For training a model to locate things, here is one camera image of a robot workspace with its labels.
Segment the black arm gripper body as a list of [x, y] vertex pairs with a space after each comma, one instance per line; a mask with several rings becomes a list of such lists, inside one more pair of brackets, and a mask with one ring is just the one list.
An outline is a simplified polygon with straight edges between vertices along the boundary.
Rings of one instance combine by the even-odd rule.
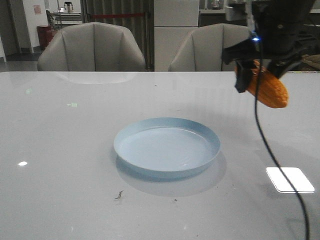
[[313, 0], [229, 0], [226, 20], [245, 19], [248, 38], [222, 51], [222, 61], [249, 61], [263, 55], [287, 60], [317, 46], [318, 40], [303, 30]]

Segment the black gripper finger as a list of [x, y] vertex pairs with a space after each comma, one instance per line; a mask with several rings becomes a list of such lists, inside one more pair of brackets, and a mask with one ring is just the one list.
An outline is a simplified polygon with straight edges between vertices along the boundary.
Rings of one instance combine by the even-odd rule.
[[235, 63], [236, 82], [234, 87], [239, 93], [244, 93], [252, 81], [253, 69], [256, 68], [256, 65], [252, 59], [239, 59], [236, 60]]
[[267, 70], [280, 79], [286, 72], [298, 66], [302, 62], [302, 55], [309, 50], [309, 47], [270, 48], [267, 53], [271, 61]]

